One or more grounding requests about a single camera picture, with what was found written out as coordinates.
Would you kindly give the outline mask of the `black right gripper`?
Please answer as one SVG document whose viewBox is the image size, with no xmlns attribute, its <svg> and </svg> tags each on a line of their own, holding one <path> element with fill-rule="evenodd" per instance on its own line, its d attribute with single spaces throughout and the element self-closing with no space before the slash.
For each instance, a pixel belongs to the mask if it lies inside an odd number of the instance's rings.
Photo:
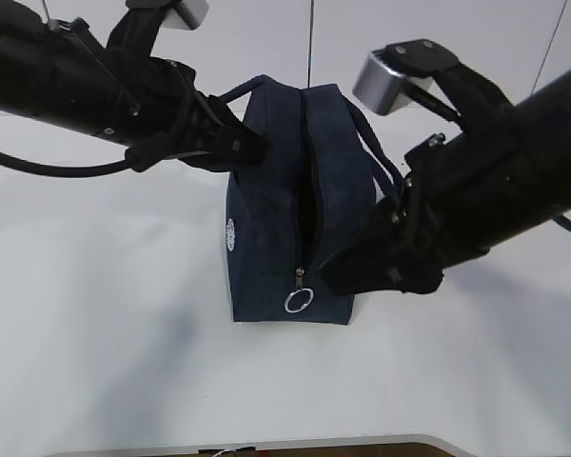
<svg viewBox="0 0 571 457">
<path fill-rule="evenodd" d="M 446 144 L 431 138 L 411 150 L 396 198 L 385 197 L 363 226 L 321 268 L 336 295 L 379 290 L 429 294 L 449 267 L 488 253 L 474 240 L 489 176 L 519 145 L 513 106 L 492 81 L 468 66 L 434 75 L 462 132 Z"/>
</svg>

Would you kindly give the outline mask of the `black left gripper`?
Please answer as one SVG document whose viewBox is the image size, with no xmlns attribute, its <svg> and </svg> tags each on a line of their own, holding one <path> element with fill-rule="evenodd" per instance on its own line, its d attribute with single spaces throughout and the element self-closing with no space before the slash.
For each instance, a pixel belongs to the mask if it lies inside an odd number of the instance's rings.
<svg viewBox="0 0 571 457">
<path fill-rule="evenodd" d="M 125 103 L 123 118 L 149 132 L 126 150 L 133 168 L 143 171 L 166 159 L 211 172 L 229 172 L 258 165 L 269 143 L 240 121 L 215 95 L 194 86 L 196 71 L 184 64 L 153 57 L 161 10 L 130 10 L 119 20 L 103 46 L 86 20 L 69 23 L 77 44 L 116 83 Z"/>
</svg>

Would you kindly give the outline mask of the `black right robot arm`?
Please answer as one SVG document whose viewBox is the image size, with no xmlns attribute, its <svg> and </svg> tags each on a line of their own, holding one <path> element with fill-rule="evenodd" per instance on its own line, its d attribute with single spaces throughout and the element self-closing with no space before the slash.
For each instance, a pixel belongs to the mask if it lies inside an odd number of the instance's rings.
<svg viewBox="0 0 571 457">
<path fill-rule="evenodd" d="M 427 39 L 373 50 L 354 87 L 387 115 L 399 97 L 460 127 L 405 155 L 396 194 L 321 274 L 337 295 L 434 292 L 447 268 L 547 221 L 571 232 L 571 70 L 511 103 L 492 81 Z"/>
</svg>

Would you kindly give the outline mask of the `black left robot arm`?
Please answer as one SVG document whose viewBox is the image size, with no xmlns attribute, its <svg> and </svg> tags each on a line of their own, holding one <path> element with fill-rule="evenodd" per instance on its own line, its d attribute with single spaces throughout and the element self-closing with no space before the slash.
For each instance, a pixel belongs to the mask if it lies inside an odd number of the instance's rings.
<svg viewBox="0 0 571 457">
<path fill-rule="evenodd" d="M 206 95 L 193 68 L 153 55 L 162 26 L 198 29 L 205 1 L 130 1 L 101 43 L 82 18 L 40 15 L 0 1 L 0 111 L 124 147 L 121 160 L 50 166 L 0 151 L 0 166 L 54 178 L 143 172 L 165 160 L 225 172 L 260 162 L 267 140 Z"/>
</svg>

